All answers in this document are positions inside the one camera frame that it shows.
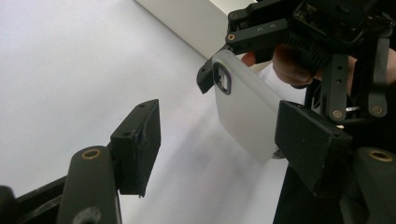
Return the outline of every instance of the hole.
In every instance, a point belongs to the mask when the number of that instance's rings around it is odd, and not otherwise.
[[[339,138],[341,136],[341,134],[339,132],[334,132],[332,135],[336,138]]]
[[[347,15],[350,14],[350,10],[349,10],[348,8],[346,8],[346,7],[342,7],[342,6],[338,5],[338,6],[336,6],[335,8],[336,8],[339,12],[342,12],[342,13],[347,14]]]
[[[97,151],[90,151],[85,154],[86,157],[94,157],[98,154]]]
[[[378,161],[385,161],[385,162],[391,162],[393,161],[392,156],[390,156],[386,152],[378,151],[378,150],[370,150],[369,155]]]
[[[234,40],[234,39],[235,39],[235,36],[234,36],[234,35],[228,35],[228,39],[229,39],[229,40]]]
[[[86,150],[81,155],[82,159],[84,160],[93,160],[95,158],[98,158],[99,156],[100,156],[100,150],[96,148]]]

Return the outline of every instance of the person's hand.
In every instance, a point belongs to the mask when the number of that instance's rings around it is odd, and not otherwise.
[[[273,67],[276,75],[280,80],[289,83],[293,86],[303,86],[310,84],[313,78],[322,79],[322,70],[319,69],[315,74],[311,74],[309,70],[298,64],[299,52],[286,45],[278,45],[275,48],[273,56]],[[254,54],[249,52],[242,58],[247,66],[255,63]],[[356,59],[349,57],[348,62],[348,80],[347,89],[350,92],[352,87],[353,70]],[[389,50],[388,68],[387,68],[387,82],[391,84],[396,81],[396,52],[393,49]]]

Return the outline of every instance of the white surface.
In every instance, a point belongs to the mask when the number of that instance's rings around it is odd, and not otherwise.
[[[137,0],[207,59],[224,46],[227,14],[254,0]]]
[[[0,184],[21,196],[66,175],[158,98],[162,146],[146,197],[120,196],[123,223],[272,223],[287,162],[224,132],[195,84],[204,62],[132,0],[1,1]]]

